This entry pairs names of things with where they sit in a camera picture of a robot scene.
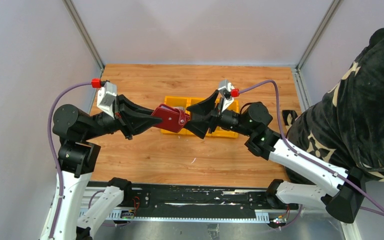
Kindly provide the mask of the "red leather card holder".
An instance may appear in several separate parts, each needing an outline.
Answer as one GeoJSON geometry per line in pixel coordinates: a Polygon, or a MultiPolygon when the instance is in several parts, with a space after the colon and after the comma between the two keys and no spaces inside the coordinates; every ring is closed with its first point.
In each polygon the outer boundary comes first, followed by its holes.
{"type": "Polygon", "coordinates": [[[160,104],[151,116],[161,119],[161,122],[154,125],[156,128],[179,133],[191,119],[191,116],[182,108],[175,108],[166,104],[160,104]]]}

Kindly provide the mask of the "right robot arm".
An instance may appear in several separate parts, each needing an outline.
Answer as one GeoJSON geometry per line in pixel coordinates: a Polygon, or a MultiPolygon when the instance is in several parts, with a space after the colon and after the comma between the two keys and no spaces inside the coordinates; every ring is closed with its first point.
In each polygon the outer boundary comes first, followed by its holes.
{"type": "Polygon", "coordinates": [[[299,204],[324,209],[343,223],[355,221],[366,192],[360,169],[345,169],[299,149],[269,128],[273,117],[260,101],[249,103],[240,113],[225,109],[225,103],[216,90],[210,97],[188,106],[191,120],[186,129],[201,139],[216,128],[247,136],[245,146],[254,156],[278,163],[309,180],[309,184],[273,180],[265,192],[270,208],[299,204]]]}

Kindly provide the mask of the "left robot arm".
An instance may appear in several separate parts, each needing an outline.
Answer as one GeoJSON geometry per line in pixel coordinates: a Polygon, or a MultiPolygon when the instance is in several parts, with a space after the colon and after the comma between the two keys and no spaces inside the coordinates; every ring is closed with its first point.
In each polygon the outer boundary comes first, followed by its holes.
{"type": "Polygon", "coordinates": [[[130,140],[163,121],[154,116],[152,110],[134,104],[123,95],[115,98],[113,109],[114,116],[105,112],[89,115],[72,104],[64,104],[52,114],[52,132],[60,141],[59,150],[52,151],[57,183],[41,239],[91,240],[115,207],[137,209],[140,206],[132,183],[115,177],[87,212],[80,214],[84,193],[101,150],[91,139],[122,132],[130,140]]]}

